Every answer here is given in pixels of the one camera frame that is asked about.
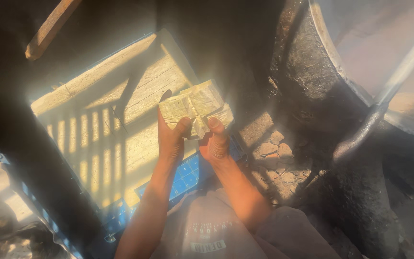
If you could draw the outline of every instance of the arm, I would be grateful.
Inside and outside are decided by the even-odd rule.
[[[254,232],[271,214],[271,206],[229,155],[230,137],[223,124],[211,118],[208,126],[212,135],[200,142],[199,150],[215,170],[237,217],[250,232]]]
[[[168,92],[161,100],[172,95]],[[190,128],[191,120],[183,118],[171,130],[164,122],[159,108],[157,115],[159,159],[140,205],[122,234],[116,259],[149,258],[164,231],[175,170],[184,155],[183,134]]]

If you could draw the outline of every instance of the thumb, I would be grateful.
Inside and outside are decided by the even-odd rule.
[[[183,117],[175,126],[174,131],[176,131],[180,137],[182,137],[188,130],[191,129],[191,120],[188,117]]]
[[[210,118],[208,120],[208,127],[210,128],[210,131],[214,133],[214,139],[215,142],[218,144],[226,144],[229,140],[228,134],[226,130],[224,129],[223,123],[221,123],[220,120],[217,118]]]

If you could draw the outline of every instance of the wooden stick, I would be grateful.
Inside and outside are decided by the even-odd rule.
[[[44,53],[66,20],[68,20],[78,7],[79,3],[81,3],[81,0],[62,0],[55,7],[54,11],[52,11],[28,44],[27,50],[25,51],[27,59],[38,59]]]

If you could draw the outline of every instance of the hand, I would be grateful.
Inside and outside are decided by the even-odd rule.
[[[217,118],[210,118],[208,127],[210,132],[199,140],[199,151],[204,159],[212,164],[228,158],[230,136]]]
[[[172,91],[167,90],[161,97],[161,101],[172,96]],[[183,159],[184,141],[183,136],[189,134],[191,120],[182,118],[177,126],[171,130],[162,117],[161,110],[157,108],[157,139],[159,142],[159,160],[176,164]]]

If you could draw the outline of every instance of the tofu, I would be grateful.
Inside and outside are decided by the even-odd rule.
[[[223,101],[214,80],[182,90],[179,95],[165,99],[159,103],[162,117],[169,128],[174,129],[183,117],[192,122],[188,139],[202,139],[210,132],[208,119],[215,117],[225,128],[234,123],[230,106]]]
[[[230,125],[234,123],[233,112],[231,111],[231,108],[227,103],[225,103],[221,109],[207,115],[206,119],[208,121],[210,118],[213,117],[221,121],[225,129],[227,129]]]
[[[178,121],[183,117],[192,120],[196,118],[195,110],[187,94],[176,95],[159,103],[159,109],[164,121],[171,129],[174,129]]]
[[[189,97],[191,103],[201,117],[209,115],[224,105],[223,99],[213,80],[191,87]]]

